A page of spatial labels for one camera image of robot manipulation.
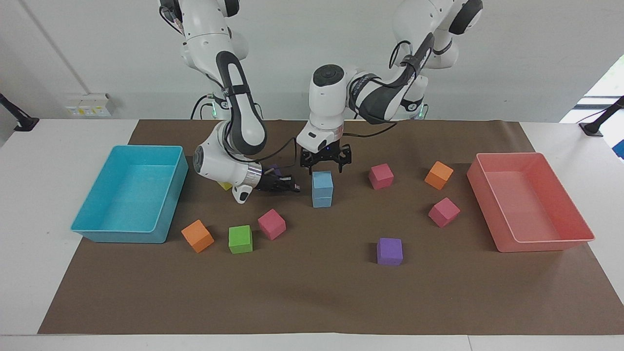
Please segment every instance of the plastic bin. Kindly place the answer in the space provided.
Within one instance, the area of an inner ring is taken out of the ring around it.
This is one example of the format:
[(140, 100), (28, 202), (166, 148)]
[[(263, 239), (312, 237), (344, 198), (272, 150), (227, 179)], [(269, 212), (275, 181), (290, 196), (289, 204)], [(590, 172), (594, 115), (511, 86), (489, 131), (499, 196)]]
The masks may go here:
[(163, 243), (187, 172), (181, 146), (115, 146), (71, 230), (95, 242)]
[(501, 252), (566, 250), (595, 239), (542, 154), (477, 154), (468, 179)]

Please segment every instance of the white table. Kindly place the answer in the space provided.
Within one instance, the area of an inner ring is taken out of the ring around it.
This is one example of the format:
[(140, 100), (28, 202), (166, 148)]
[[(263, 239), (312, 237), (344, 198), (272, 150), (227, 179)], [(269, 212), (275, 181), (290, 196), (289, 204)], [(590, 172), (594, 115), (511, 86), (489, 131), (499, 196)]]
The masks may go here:
[[(110, 149), (137, 121), (42, 120), (0, 149), (0, 350), (624, 350), (614, 337), (35, 335), (81, 236), (69, 230)], [(522, 124), (597, 239), (592, 250), (624, 296), (624, 164), (576, 125)]]

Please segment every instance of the black stand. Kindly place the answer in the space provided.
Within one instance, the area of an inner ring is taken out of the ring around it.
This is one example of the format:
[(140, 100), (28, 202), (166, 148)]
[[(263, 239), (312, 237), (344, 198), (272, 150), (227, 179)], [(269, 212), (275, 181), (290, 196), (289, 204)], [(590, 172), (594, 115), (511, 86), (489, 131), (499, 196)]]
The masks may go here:
[(38, 118), (29, 116), (2, 94), (0, 94), (0, 104), (2, 104), (2, 106), (4, 106), (4, 108), (6, 108), (17, 120), (17, 127), (13, 129), (16, 132), (30, 132), (39, 122)]
[(305, 167), (312, 174), (312, 167), (323, 161), (334, 161), (338, 164), (338, 172), (343, 172), (343, 166), (351, 163), (351, 146), (345, 144), (340, 146), (340, 140), (332, 142), (322, 148), (316, 154), (301, 148), (301, 167)]
[(600, 126), (602, 126), (607, 119), (611, 118), (611, 116), (618, 112), (622, 107), (624, 107), (624, 96), (619, 98), (619, 100), (611, 105), (611, 107), (609, 107), (605, 113), (598, 117), (598, 119), (593, 123), (580, 123), (579, 125), (586, 135), (590, 137), (601, 137), (602, 133), (600, 132)]

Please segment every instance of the pink cube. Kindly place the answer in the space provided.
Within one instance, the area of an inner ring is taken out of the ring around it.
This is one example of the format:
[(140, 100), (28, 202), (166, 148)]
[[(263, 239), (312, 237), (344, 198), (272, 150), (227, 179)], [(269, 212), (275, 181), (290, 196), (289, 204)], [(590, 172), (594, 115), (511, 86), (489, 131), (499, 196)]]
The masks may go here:
[(379, 190), (392, 185), (394, 174), (390, 170), (388, 164), (384, 163), (372, 167), (371, 172), (368, 174), (368, 179), (371, 181), (373, 189)]
[(453, 204), (453, 201), (449, 200), (449, 198), (445, 198), (444, 200), (438, 202), (432, 209), (429, 211), (429, 217), (438, 225), (440, 228), (446, 227), (447, 224), (451, 223), (457, 215), (459, 215), (459, 208)]
[(269, 240), (275, 240), (275, 238), (286, 231), (286, 221), (276, 210), (270, 210), (260, 217), (258, 224), (260, 224), (260, 229)]

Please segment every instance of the brown mat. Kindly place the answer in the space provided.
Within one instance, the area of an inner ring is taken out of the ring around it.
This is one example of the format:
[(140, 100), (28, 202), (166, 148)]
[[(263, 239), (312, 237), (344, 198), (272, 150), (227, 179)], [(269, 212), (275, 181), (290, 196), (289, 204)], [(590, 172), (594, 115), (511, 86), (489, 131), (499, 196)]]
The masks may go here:
[[(187, 156), (213, 121), (140, 121), (131, 144), (181, 144)], [(302, 122), (268, 122), (281, 146)], [(350, 132), (377, 130), (349, 123)], [(624, 307), (589, 246), (566, 252), (496, 251), (466, 172), (477, 152), (533, 151), (518, 123), (402, 122), (370, 139), (345, 138), (354, 164), (338, 174), (334, 206), (300, 195), (229, 192), (189, 172), (163, 245), (95, 244), (76, 254), (41, 334), (624, 334)], [(291, 162), (287, 149), (280, 164)], [(435, 161), (455, 169), (438, 191), (422, 180)], [(372, 190), (367, 172), (388, 162), (392, 187)], [(461, 209), (445, 229), (427, 217), (450, 197)], [(271, 208), (288, 231), (274, 242), (256, 219)], [(201, 219), (217, 242), (196, 254), (180, 230)], [(227, 229), (251, 224), (254, 252), (232, 255)], [(375, 264), (375, 242), (404, 242), (400, 267)]]

